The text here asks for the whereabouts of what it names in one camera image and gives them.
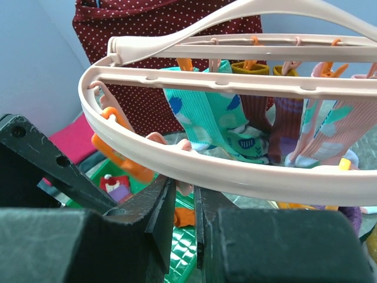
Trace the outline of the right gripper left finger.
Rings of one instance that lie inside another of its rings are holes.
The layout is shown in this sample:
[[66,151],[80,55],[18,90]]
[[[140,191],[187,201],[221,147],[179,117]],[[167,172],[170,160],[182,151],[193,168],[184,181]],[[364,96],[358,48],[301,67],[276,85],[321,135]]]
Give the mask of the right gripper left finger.
[[157,177],[104,215],[89,209],[1,210],[2,282],[163,282],[176,184]]

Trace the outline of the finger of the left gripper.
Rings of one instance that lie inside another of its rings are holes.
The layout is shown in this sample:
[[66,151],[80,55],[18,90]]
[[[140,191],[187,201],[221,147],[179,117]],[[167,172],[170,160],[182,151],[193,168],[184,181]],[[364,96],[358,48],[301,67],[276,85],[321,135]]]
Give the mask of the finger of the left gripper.
[[1,116],[1,207],[61,208],[38,187],[42,179],[83,208],[106,212],[116,206],[29,120]]

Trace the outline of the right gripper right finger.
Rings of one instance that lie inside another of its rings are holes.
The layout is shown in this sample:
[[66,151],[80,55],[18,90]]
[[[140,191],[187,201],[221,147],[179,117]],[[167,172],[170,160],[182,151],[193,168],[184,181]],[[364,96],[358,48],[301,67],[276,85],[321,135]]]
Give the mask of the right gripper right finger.
[[241,209],[194,189],[204,282],[373,282],[348,219],[329,210]]

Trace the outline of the maroon yellow striped sock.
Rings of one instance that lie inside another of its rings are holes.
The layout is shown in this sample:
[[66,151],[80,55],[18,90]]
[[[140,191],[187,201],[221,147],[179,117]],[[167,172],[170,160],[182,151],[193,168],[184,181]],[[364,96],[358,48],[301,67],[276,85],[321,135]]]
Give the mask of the maroon yellow striped sock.
[[356,236],[359,237],[359,232],[362,225],[362,212],[360,207],[353,206],[353,207],[339,207],[338,211],[343,213],[347,219],[351,222],[353,229],[356,233]]

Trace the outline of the pink round clip hanger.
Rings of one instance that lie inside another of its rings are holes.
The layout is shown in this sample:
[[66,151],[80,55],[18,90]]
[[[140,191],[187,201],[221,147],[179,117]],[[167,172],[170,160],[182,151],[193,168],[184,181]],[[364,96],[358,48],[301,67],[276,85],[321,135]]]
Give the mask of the pink round clip hanger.
[[[201,34],[262,14],[316,18],[355,34]],[[360,170],[350,147],[376,124],[376,77],[342,78],[351,62],[376,63],[375,26],[325,1],[235,1],[172,34],[111,37],[78,95],[94,144],[142,182],[161,174],[183,193],[200,186],[277,202],[371,206],[376,171]],[[110,84],[162,90],[187,137],[168,144],[159,130],[138,134]],[[274,97],[277,113],[297,114],[298,145],[283,145],[281,161],[249,125],[242,96]]]

